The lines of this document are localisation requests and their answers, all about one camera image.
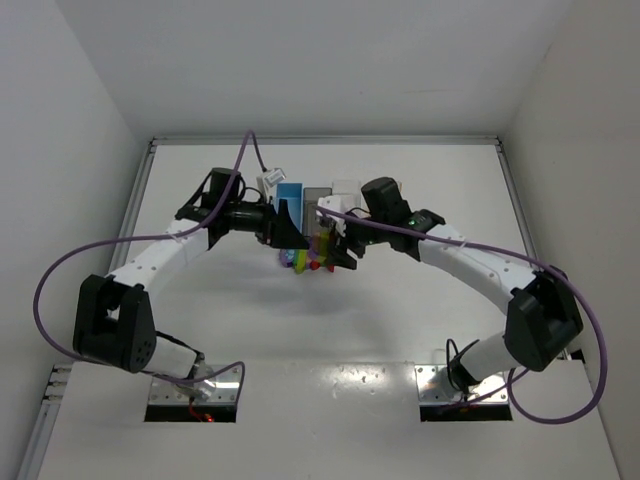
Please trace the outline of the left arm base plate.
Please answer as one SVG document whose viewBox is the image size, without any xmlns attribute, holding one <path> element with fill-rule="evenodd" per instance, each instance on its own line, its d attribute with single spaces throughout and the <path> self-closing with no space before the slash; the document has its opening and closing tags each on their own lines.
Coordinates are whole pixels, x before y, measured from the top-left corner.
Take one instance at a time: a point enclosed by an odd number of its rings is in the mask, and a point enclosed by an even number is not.
<svg viewBox="0 0 640 480">
<path fill-rule="evenodd" d="M 189 381 L 172 383 L 160 378 L 151 382 L 149 406 L 186 406 L 190 400 L 201 407 L 235 407 L 245 380 L 242 361 L 230 365 L 210 365 L 199 362 Z"/>
</svg>

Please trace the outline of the lime green lego brick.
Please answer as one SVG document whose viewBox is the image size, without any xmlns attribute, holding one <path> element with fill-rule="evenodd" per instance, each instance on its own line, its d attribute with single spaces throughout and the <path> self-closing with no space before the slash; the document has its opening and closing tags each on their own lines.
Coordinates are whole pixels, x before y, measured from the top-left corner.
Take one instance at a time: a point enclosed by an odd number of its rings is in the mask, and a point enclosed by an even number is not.
<svg viewBox="0 0 640 480">
<path fill-rule="evenodd" d="M 312 237 L 312 250 L 321 261 L 324 261 L 328 254 L 332 242 L 335 240 L 335 232 L 331 229 L 323 229 Z"/>
</svg>

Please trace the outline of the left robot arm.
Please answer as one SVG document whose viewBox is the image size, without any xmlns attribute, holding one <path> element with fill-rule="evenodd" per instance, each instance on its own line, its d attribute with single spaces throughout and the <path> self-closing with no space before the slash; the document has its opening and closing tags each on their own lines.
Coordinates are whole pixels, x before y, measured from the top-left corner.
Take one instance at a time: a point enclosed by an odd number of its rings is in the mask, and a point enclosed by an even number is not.
<svg viewBox="0 0 640 480">
<path fill-rule="evenodd" d="M 215 375 L 202 352 L 157 330 L 152 302 L 178 273 L 231 231 L 259 243 L 305 249 L 286 201 L 243 198 L 240 174 L 214 168 L 181 206 L 164 233 L 128 264 L 81 284 L 72 346 L 78 355 L 129 373 L 147 373 L 200 390 Z"/>
</svg>

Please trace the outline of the purple lego brick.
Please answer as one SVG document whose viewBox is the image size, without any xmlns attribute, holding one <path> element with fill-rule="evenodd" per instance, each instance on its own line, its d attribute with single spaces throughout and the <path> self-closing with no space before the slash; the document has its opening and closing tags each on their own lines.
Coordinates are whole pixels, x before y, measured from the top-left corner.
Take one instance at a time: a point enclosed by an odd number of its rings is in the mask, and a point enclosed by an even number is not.
<svg viewBox="0 0 640 480">
<path fill-rule="evenodd" d="M 310 238 L 309 242 L 309 254 L 310 259 L 314 257 L 326 257 L 326 236 L 323 233 L 318 233 Z"/>
</svg>

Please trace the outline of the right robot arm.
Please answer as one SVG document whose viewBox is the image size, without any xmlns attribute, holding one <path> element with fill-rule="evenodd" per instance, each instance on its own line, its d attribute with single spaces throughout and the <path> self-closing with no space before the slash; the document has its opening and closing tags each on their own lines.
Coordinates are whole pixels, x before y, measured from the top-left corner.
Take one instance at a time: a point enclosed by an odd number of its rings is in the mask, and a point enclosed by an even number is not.
<svg viewBox="0 0 640 480">
<path fill-rule="evenodd" d="M 318 202 L 318 219 L 336 235 L 329 247 L 333 264 L 355 269 L 368 246 L 387 243 L 450 274 L 506 316 L 502 331 L 464 347 L 437 374 L 444 400 L 463 399 L 485 378 L 513 368 L 541 372 L 582 332 L 582 319 L 562 275 L 470 248 L 443 217 L 412 210 L 390 177 L 366 183 L 361 193 L 365 217 L 358 216 L 351 195 L 330 195 Z"/>
</svg>

